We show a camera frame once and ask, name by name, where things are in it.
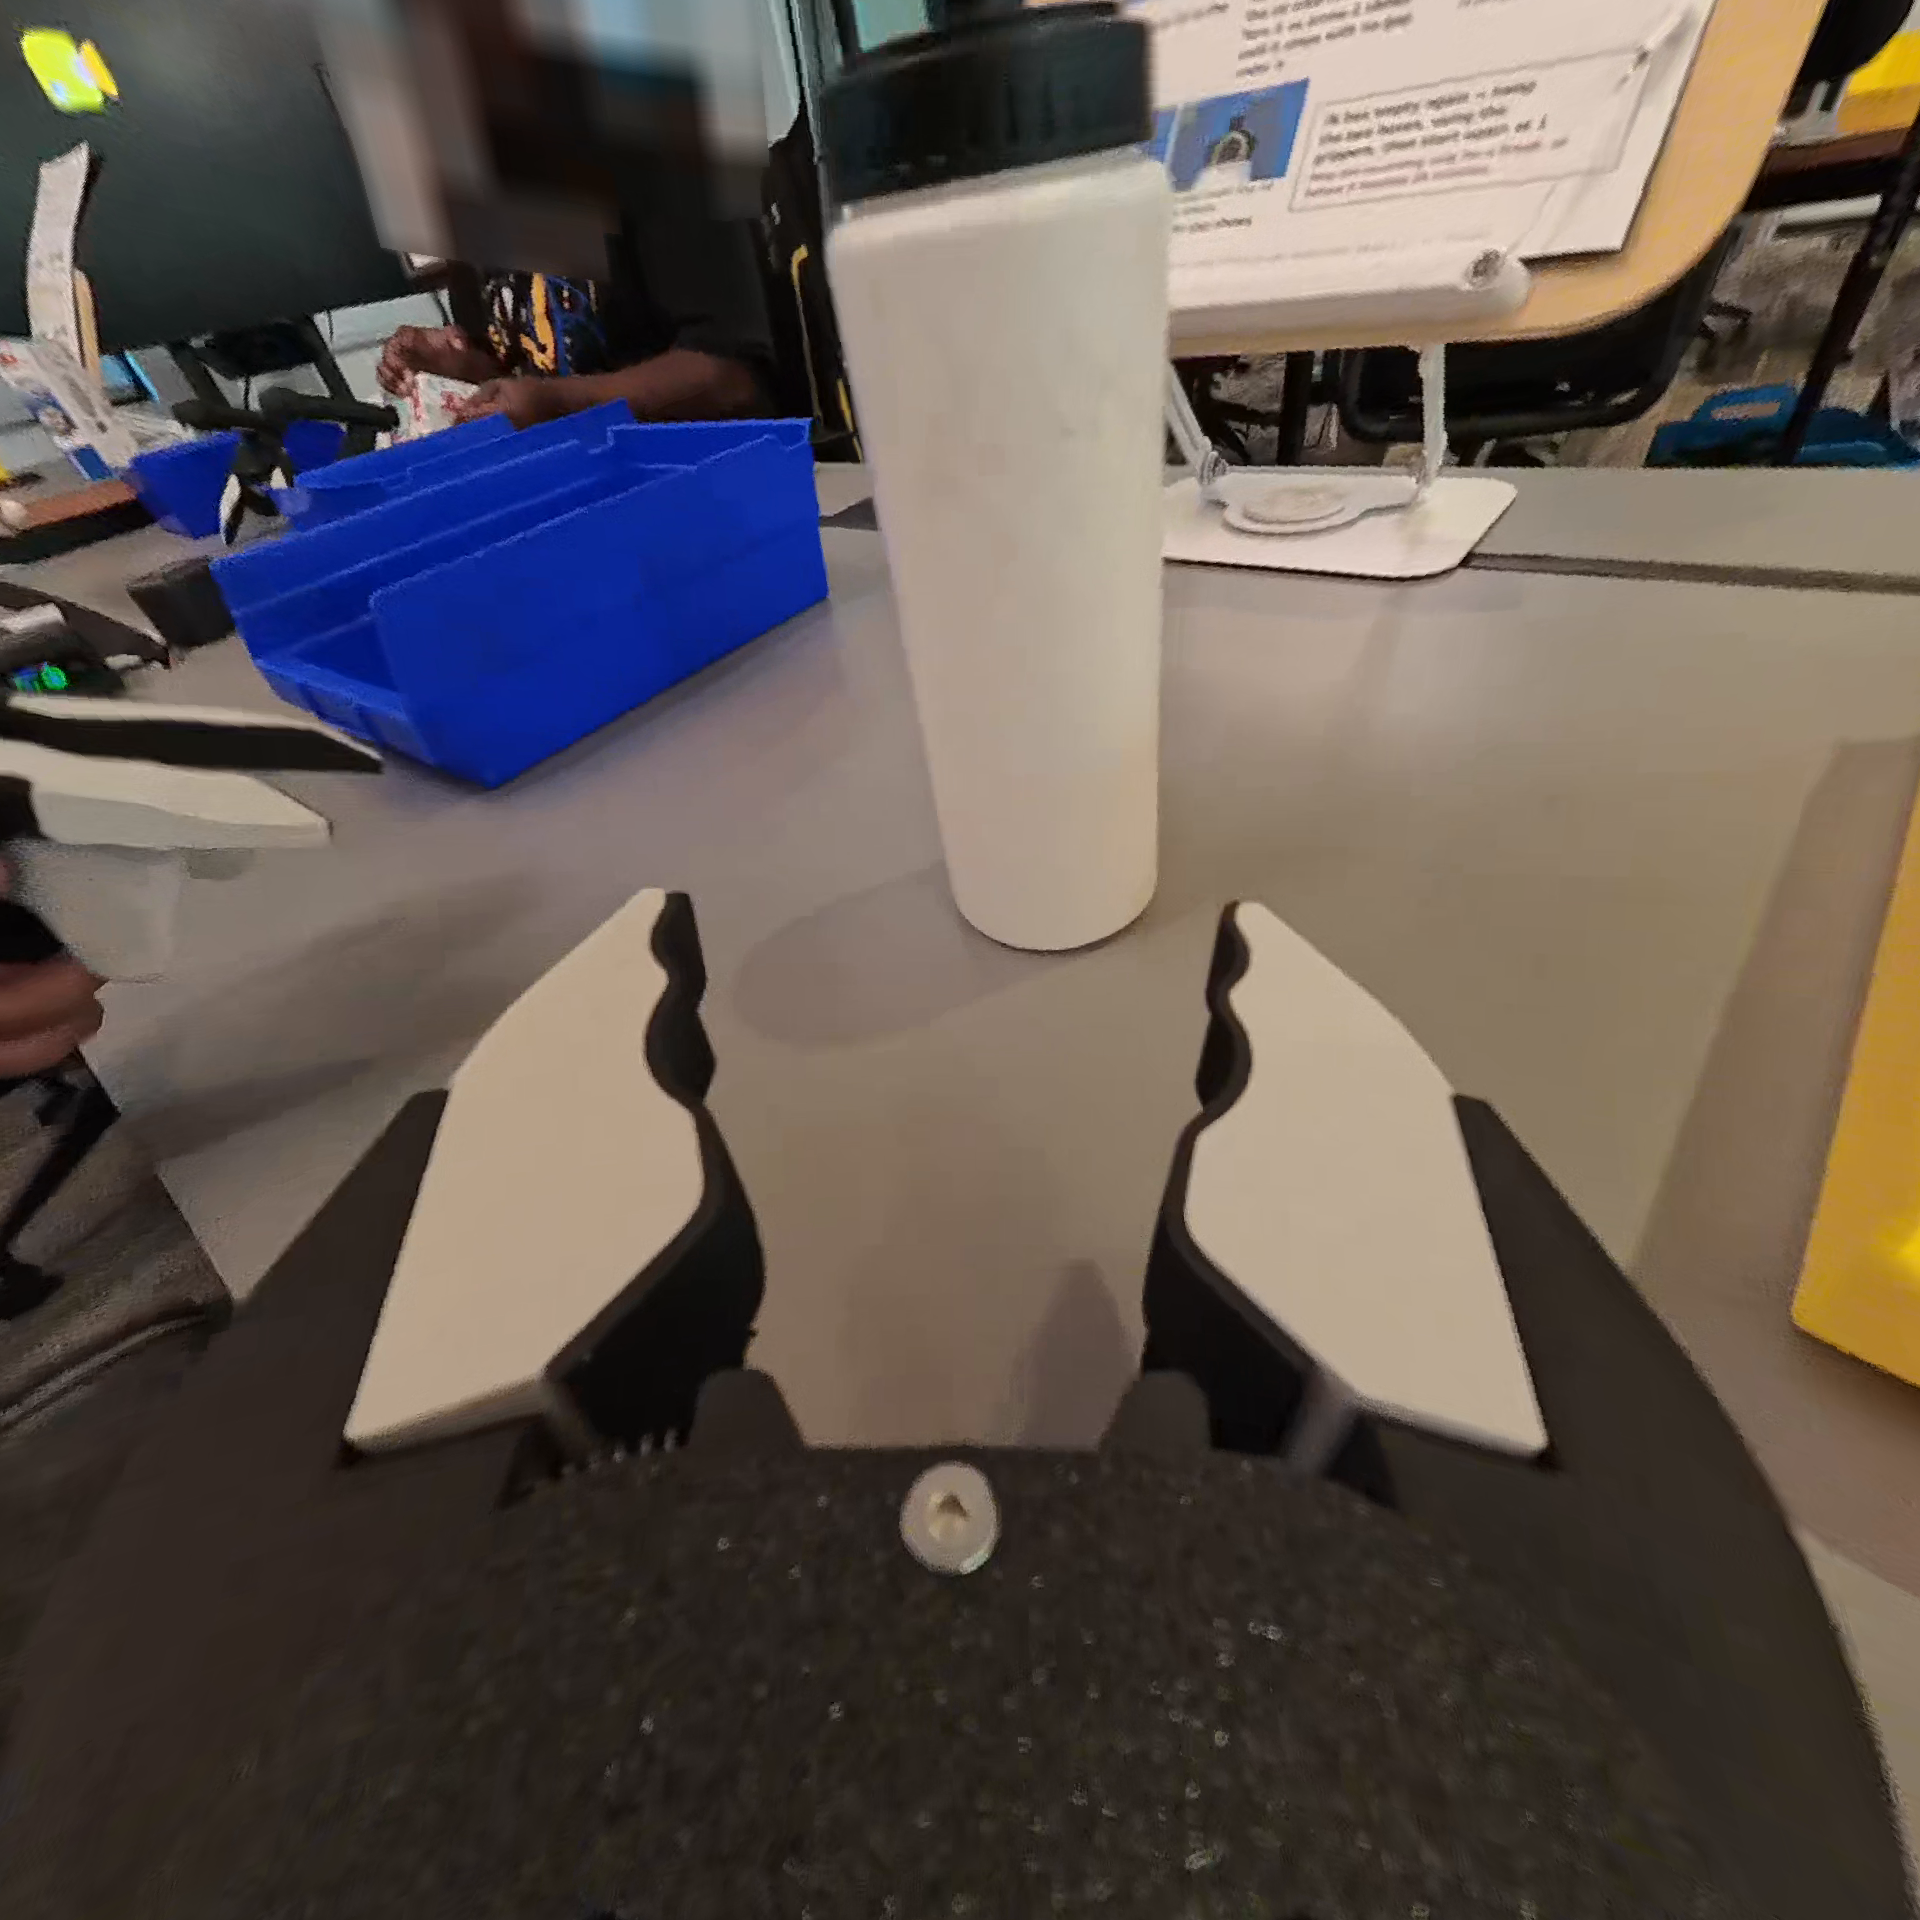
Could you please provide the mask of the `person's left hand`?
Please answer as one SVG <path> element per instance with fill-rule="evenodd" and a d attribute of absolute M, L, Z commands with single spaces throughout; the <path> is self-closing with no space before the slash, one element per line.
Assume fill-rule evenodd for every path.
<path fill-rule="evenodd" d="M 70 953 L 5 962 L 5 1085 L 62 1068 L 99 1034 L 105 980 Z"/>

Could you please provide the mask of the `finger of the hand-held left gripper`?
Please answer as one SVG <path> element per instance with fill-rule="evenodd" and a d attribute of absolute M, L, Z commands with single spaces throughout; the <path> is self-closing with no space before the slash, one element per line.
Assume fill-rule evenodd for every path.
<path fill-rule="evenodd" d="M 129 853 L 300 853 L 329 819 L 232 771 L 164 764 L 6 764 L 5 840 Z"/>
<path fill-rule="evenodd" d="M 29 746 L 223 772 L 382 772 L 382 755 L 295 711 L 6 693 L 5 780 L 36 780 Z"/>

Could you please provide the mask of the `black device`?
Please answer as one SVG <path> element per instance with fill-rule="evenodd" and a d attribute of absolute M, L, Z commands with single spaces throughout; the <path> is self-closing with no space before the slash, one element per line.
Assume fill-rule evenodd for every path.
<path fill-rule="evenodd" d="M 184 655 L 234 637 L 212 557 L 184 557 L 129 580 L 130 606 Z"/>

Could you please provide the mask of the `black wall screen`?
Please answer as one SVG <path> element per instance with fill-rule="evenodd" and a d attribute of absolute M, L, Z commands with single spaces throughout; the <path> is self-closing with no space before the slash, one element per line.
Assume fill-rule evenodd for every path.
<path fill-rule="evenodd" d="M 5 3 L 5 337 L 38 170 L 89 148 L 77 263 L 105 349 L 412 293 L 304 3 Z"/>

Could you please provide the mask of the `white plastic bottle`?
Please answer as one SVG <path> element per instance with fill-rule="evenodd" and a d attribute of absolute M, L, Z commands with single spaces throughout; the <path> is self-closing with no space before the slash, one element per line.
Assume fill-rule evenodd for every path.
<path fill-rule="evenodd" d="M 826 240 L 946 884 L 1029 953 L 1161 884 L 1168 231 L 1116 148 L 853 202 Z"/>

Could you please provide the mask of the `instruction sheet on wooden stand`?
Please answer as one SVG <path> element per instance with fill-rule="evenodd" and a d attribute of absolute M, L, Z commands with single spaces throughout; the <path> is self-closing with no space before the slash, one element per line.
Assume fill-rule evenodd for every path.
<path fill-rule="evenodd" d="M 1408 472 L 1238 472 L 1204 445 L 1179 380 L 1167 422 L 1188 472 L 1164 489 L 1164 557 L 1360 580 L 1432 580 L 1463 563 L 1517 501 L 1499 475 L 1446 470 L 1453 343 L 1529 343 L 1615 323 L 1673 286 L 1738 216 L 1772 144 L 1827 3 L 1710 3 L 1640 219 L 1610 256 L 1526 266 L 1485 298 L 1232 304 L 1168 315 L 1168 358 L 1283 349 L 1419 349 L 1421 461 Z"/>

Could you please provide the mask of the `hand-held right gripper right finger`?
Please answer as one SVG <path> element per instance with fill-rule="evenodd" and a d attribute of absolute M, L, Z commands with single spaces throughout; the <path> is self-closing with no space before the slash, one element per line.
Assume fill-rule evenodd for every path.
<path fill-rule="evenodd" d="M 1377 1432 L 1549 1461 L 1450 1078 L 1261 900 L 1227 900 L 1213 936 L 1142 1370 L 1197 1386 L 1216 1451 L 1314 1479 Z"/>

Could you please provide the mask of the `black bottle lid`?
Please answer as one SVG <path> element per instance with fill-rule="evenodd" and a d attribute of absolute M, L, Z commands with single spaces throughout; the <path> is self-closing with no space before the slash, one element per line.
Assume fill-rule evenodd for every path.
<path fill-rule="evenodd" d="M 932 3 L 823 91 L 833 198 L 868 202 L 1151 140 L 1151 23 L 1116 3 Z"/>

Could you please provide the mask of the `blue bag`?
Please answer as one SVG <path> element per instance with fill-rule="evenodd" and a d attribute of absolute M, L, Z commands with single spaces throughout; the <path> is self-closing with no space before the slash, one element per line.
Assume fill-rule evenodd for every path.
<path fill-rule="evenodd" d="M 1659 425 L 1643 468 L 1918 468 L 1918 447 L 1892 422 L 1828 400 L 1814 411 L 1796 450 L 1784 453 L 1796 400 L 1796 385 L 1721 388 L 1691 413 Z"/>

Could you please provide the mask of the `printed instruction sheet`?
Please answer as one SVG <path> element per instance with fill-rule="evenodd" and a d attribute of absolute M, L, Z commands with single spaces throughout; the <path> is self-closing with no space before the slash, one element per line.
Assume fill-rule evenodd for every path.
<path fill-rule="evenodd" d="M 1625 249 L 1710 3 L 1125 3 L 1174 309 L 1485 298 Z"/>

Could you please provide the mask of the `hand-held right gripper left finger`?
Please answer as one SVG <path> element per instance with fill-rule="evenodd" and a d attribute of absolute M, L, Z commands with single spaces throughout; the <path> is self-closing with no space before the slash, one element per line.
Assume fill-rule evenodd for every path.
<path fill-rule="evenodd" d="M 644 889 L 451 1078 L 344 1442 L 532 1424 L 572 1456 L 689 1437 L 749 1357 L 763 1249 L 708 1111 L 689 895 Z"/>

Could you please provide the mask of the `yellow plastic bin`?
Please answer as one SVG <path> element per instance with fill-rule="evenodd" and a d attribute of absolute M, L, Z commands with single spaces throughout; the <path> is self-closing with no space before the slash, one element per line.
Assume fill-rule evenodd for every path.
<path fill-rule="evenodd" d="M 1840 1355 L 1918 1385 L 1918 819 L 1866 985 L 1790 1315 Z"/>

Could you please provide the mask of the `black office chair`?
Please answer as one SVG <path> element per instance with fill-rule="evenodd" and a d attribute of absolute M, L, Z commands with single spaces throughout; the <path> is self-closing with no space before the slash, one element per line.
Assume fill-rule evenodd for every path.
<path fill-rule="evenodd" d="M 1689 275 L 1622 321 L 1552 340 L 1446 347 L 1450 450 L 1469 461 L 1489 445 L 1643 417 L 1677 380 L 1738 236 L 1742 228 L 1727 226 Z M 1423 437 L 1421 355 L 1414 349 L 1347 349 L 1336 411 L 1353 439 L 1419 445 Z"/>

